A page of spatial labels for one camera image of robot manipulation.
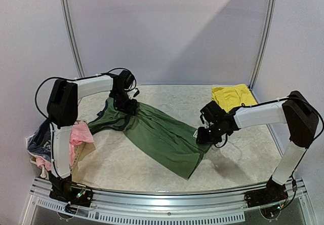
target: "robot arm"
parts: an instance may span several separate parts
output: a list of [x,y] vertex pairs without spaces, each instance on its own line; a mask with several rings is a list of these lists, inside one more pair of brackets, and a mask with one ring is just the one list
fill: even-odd
[[[64,179],[70,176],[69,142],[72,125],[78,115],[78,100],[110,91],[109,96],[114,98],[115,108],[134,115],[137,101],[129,98],[130,92],[127,90],[134,79],[129,71],[123,70],[119,75],[108,73],[76,81],[56,80],[47,106],[53,133],[51,173],[55,177]],[[139,93],[138,90],[133,92],[134,97]]]
[[312,144],[318,126],[318,115],[298,92],[287,98],[255,106],[240,106],[226,113],[216,102],[208,103],[201,111],[197,143],[211,144],[222,141],[222,135],[249,126],[284,123],[288,125],[290,140],[279,165],[264,190],[246,194],[249,207],[277,202],[288,196],[285,183],[290,178],[306,150]]

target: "pink garment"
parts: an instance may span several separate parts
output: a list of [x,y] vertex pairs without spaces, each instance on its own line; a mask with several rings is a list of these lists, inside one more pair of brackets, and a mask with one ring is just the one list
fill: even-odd
[[45,160],[44,158],[42,158],[40,156],[36,157],[36,164],[39,168],[41,168],[42,166],[45,166],[47,171],[51,170],[51,166],[52,166],[51,162]]
[[76,125],[73,125],[70,135],[70,164],[74,162],[75,151],[74,146],[85,143],[94,143],[93,136],[84,121],[79,121]]

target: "black cable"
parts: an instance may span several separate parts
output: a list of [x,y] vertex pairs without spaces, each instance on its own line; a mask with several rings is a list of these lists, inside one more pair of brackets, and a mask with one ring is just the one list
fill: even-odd
[[[129,73],[133,74],[129,69],[126,69],[123,67],[117,67],[117,68],[111,69],[110,71],[106,72],[105,74],[109,74],[109,73],[113,72],[114,70],[118,70],[118,69],[127,70]],[[131,87],[129,89],[127,89],[126,92],[133,91],[136,88],[136,86],[137,86],[136,78],[134,78],[134,82],[135,82],[135,86],[132,88],[132,86],[133,86],[133,83],[132,83]]]
[[224,144],[222,144],[221,146],[216,146],[216,143],[214,143],[214,146],[215,146],[216,148],[222,148],[222,147],[224,147],[224,146],[226,145],[226,143],[227,143],[227,140],[228,140],[228,134],[226,133],[226,135],[225,135],[225,142],[224,142]]
[[297,191],[294,192],[294,196],[292,197],[292,199],[288,202],[288,204],[286,206],[281,208],[280,211],[284,210],[286,207],[288,207],[293,202],[294,198],[296,197],[296,193],[297,193]]

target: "yellow cloth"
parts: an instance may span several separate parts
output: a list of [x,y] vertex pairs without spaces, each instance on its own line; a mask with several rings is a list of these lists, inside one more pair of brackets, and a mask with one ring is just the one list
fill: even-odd
[[241,106],[244,103],[246,106],[257,104],[252,93],[245,84],[240,84],[234,87],[213,87],[212,100],[229,112],[232,108]]

